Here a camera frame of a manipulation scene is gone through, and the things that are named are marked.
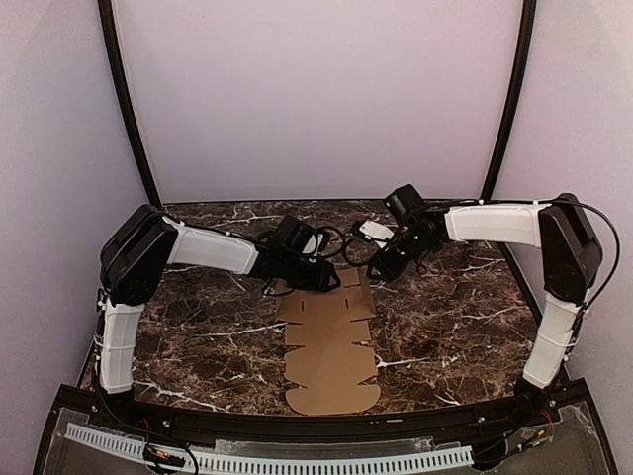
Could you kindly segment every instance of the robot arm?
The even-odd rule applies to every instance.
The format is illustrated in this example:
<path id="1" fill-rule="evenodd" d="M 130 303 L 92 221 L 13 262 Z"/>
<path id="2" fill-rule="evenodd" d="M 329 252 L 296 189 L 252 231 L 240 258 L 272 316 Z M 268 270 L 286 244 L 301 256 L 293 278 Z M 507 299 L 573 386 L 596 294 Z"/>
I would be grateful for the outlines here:
<path id="1" fill-rule="evenodd" d="M 411 185 L 384 202 L 399 229 L 366 222 L 359 234 L 381 249 L 369 262 L 368 276 L 396 279 L 412 260 L 452 240 L 514 242 L 542 248 L 546 300 L 532 352 L 516 383 L 514 421 L 538 414 L 556 383 L 561 364 L 574 346 L 588 291 L 602 260 L 602 249 L 584 211 L 571 194 L 554 203 L 451 206 L 426 203 Z"/>
<path id="2" fill-rule="evenodd" d="M 340 284 L 334 267 L 318 253 L 328 241 L 290 216 L 266 238 L 250 240 L 187 226 L 151 206 L 141 206 L 101 252 L 97 330 L 100 385 L 109 394 L 132 387 L 136 329 L 145 304 L 168 264 L 192 264 L 326 292 Z"/>

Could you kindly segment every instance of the cardboard piece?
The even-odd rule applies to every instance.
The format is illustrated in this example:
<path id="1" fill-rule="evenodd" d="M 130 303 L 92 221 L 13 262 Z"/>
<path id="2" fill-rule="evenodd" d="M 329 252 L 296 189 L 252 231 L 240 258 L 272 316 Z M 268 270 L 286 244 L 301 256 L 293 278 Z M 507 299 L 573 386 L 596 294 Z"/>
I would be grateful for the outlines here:
<path id="1" fill-rule="evenodd" d="M 357 342 L 370 337 L 376 316 L 369 283 L 358 270 L 339 271 L 341 286 L 328 293 L 296 291 L 278 301 L 277 320 L 286 322 L 286 379 L 302 388 L 286 392 L 291 408 L 309 416 L 359 413 L 380 398 L 378 385 L 362 385 L 378 374 L 374 350 Z"/>

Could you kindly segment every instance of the brown marble surface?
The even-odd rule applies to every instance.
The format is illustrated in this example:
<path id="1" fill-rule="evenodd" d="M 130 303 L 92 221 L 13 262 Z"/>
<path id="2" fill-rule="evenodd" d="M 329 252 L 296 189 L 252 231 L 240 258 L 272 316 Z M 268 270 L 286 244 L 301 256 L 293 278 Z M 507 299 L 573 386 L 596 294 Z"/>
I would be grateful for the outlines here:
<path id="1" fill-rule="evenodd" d="M 393 220 L 379 201 L 180 204 L 185 222 L 256 236 L 286 214 L 348 230 L 356 220 Z M 370 247 L 354 247 L 362 257 Z M 342 260 L 335 260 L 344 267 Z M 412 264 L 390 284 L 372 283 L 370 321 L 382 396 L 368 414 L 435 409 L 511 394 L 536 324 L 493 243 L 456 242 Z M 283 324 L 262 282 L 195 266 L 172 266 L 138 329 L 136 398 L 242 414 L 292 415 L 284 398 Z M 90 387 L 90 371 L 82 387 Z"/>

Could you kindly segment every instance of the curved black pole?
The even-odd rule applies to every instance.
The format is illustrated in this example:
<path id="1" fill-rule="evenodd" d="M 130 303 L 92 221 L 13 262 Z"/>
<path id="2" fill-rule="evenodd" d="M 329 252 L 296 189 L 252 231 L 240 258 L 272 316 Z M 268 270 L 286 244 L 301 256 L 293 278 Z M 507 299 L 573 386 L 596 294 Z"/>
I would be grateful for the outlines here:
<path id="1" fill-rule="evenodd" d="M 523 13 L 521 14 L 521 26 L 518 32 L 518 42 L 516 44 L 516 54 L 514 55 L 514 65 L 512 66 L 512 75 L 510 76 L 510 84 L 507 89 L 507 97 L 505 98 L 505 107 L 501 116 L 501 124 L 498 128 L 497 142 L 495 150 L 491 158 L 491 164 L 488 168 L 484 188 L 482 189 L 481 198 L 490 200 L 495 191 L 498 174 L 501 171 L 505 149 L 512 131 L 512 123 L 516 114 L 516 106 L 521 94 L 521 86 L 523 85 L 523 76 L 525 75 L 525 67 L 527 64 L 527 55 L 530 51 L 530 41 L 532 39 L 532 29 L 534 27 L 534 16 L 536 13 L 536 0 L 523 0 Z"/>
<path id="2" fill-rule="evenodd" d="M 119 49 L 119 40 L 117 38 L 117 27 L 112 11 L 112 0 L 99 0 L 98 3 L 99 14 L 101 15 L 101 26 L 103 28 L 103 39 L 106 43 L 112 78 L 114 79 L 117 97 L 119 98 L 121 115 L 126 124 L 126 131 L 128 131 L 128 139 L 130 140 L 132 152 L 135 156 L 136 167 L 138 168 L 138 173 L 140 173 L 140 179 L 142 180 L 142 185 L 145 188 L 145 194 L 147 195 L 149 203 L 160 209 L 162 208 L 162 203 L 158 196 L 156 183 L 151 175 L 145 149 L 142 146 L 138 124 L 136 123 L 135 110 L 132 106 L 130 90 L 128 89 L 128 81 L 126 80 L 126 74 L 123 69 L 121 50 Z"/>

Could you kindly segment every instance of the white wall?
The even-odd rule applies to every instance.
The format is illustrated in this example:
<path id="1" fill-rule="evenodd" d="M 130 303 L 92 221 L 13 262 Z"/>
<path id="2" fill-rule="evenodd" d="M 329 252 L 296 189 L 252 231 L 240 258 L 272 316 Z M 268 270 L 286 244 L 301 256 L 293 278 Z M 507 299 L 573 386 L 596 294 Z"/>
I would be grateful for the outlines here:
<path id="1" fill-rule="evenodd" d="M 0 2 L 0 473 L 31 473 L 95 327 L 99 250 L 144 202 L 96 1 Z"/>
<path id="2" fill-rule="evenodd" d="M 521 3 L 116 1 L 162 198 L 479 195 Z"/>
<path id="3" fill-rule="evenodd" d="M 633 3 L 539 2 L 523 95 L 497 197 L 551 198 L 575 192 L 617 225 L 623 261 L 595 304 L 570 362 L 584 376 L 620 473 L 633 474 Z M 605 247 L 612 239 L 595 222 Z M 538 295 L 540 258 L 515 253 Z"/>

